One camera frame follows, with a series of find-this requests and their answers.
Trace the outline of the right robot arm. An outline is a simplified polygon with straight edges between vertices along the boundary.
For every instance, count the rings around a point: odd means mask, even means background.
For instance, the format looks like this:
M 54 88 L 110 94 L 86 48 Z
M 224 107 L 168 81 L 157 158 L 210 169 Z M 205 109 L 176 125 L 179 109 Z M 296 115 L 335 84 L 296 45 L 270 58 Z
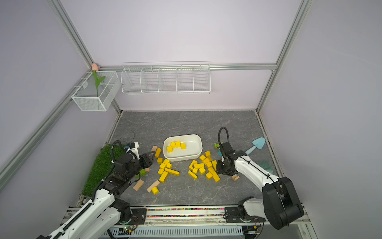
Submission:
M 234 150 L 229 142 L 221 143 L 219 149 L 222 160 L 216 165 L 218 174 L 234 176 L 240 173 L 262 191 L 262 199 L 247 197 L 238 203 L 237 215 L 242 220 L 261 217 L 279 230 L 304 215 L 300 199 L 289 178 L 270 174 L 245 152 Z

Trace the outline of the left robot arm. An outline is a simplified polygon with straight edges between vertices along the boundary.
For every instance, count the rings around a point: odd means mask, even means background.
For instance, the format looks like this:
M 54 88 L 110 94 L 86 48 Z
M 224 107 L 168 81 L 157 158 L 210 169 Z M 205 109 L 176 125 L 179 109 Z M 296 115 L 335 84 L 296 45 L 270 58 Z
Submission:
M 110 175 L 96 187 L 90 200 L 58 229 L 38 238 L 97 239 L 115 224 L 128 223 L 132 218 L 130 203 L 119 197 L 141 170 L 153 164 L 154 156 L 154 151 L 139 156 L 132 151 L 121 155 L 114 162 Z

